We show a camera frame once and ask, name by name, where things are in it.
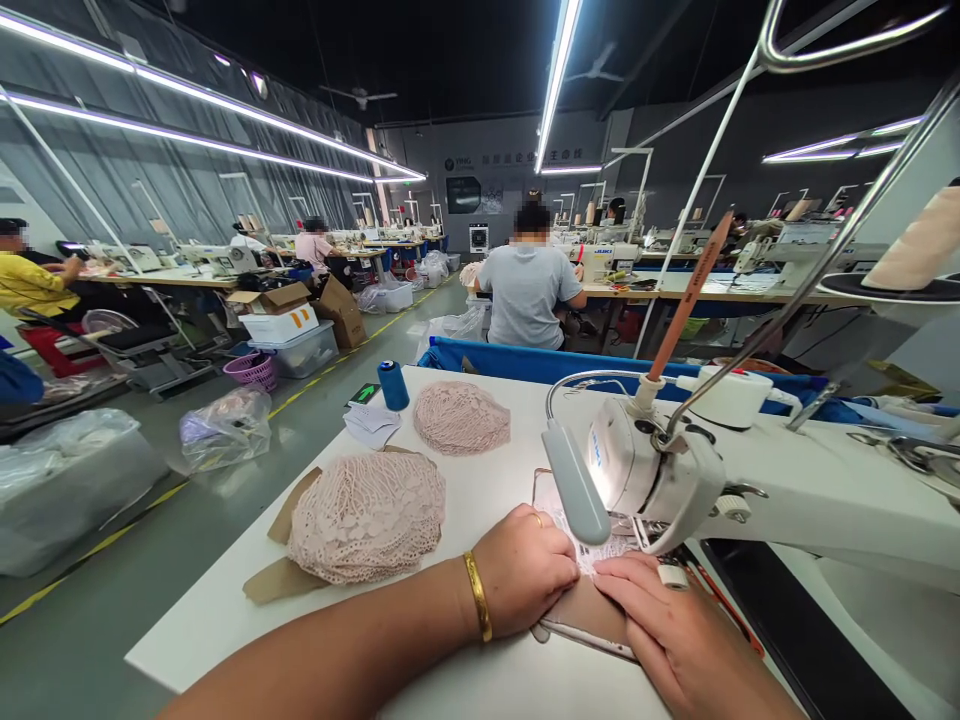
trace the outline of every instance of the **black ceiling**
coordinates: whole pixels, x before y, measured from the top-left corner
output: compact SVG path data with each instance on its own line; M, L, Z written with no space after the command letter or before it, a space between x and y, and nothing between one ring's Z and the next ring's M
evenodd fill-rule
M139 1L168 13L164 0ZM365 125L540 112L560 5L559 0L178 0L185 1L186 12L173 15L177 23ZM609 107L686 102L749 59L767 0L689 0L649 53L680 4L683 0L584 0L568 76L587 72L610 43L615 47L604 72L628 76L644 54L649 60L632 82L580 78L565 83L561 107L601 115ZM788 2L781 35L838 4ZM878 0L808 49L876 32L938 4ZM923 39L871 58L801 75L765 74L747 92L944 77L960 51L958 16L960 10L954 9ZM319 89L321 84L399 97L371 102L361 111L350 98Z

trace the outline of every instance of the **black hair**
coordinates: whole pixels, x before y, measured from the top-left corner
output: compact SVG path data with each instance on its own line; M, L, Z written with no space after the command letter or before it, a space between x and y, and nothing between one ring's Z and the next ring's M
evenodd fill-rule
M27 221L21 218L0 218L0 235L20 235L27 227Z
M311 215L303 221L304 232L326 232L327 225L319 215Z
M513 223L518 233L546 232L550 227L550 211L537 200L528 200L517 211Z

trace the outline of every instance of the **forearm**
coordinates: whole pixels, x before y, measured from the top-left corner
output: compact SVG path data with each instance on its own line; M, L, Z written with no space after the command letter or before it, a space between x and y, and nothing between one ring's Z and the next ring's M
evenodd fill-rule
M479 637L461 558L284 625L212 670L162 716L371 718Z

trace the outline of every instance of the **pink lace fabric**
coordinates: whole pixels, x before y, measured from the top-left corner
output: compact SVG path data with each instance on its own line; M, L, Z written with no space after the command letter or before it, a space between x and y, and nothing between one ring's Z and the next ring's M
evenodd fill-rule
M438 382L420 391L413 424L443 455L478 455L510 441L510 411L465 382Z
M440 541L445 502L446 481L423 455L339 458L297 503L287 556L334 585L412 572Z

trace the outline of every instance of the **hand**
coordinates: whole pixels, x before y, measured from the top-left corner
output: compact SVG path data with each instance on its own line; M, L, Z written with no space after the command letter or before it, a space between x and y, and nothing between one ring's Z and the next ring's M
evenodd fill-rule
M526 504L480 538L473 557L494 637L529 630L580 577L570 538Z
M627 614L627 638L671 713L682 718L803 720L722 612L694 584L663 586L640 552L594 566L594 584Z

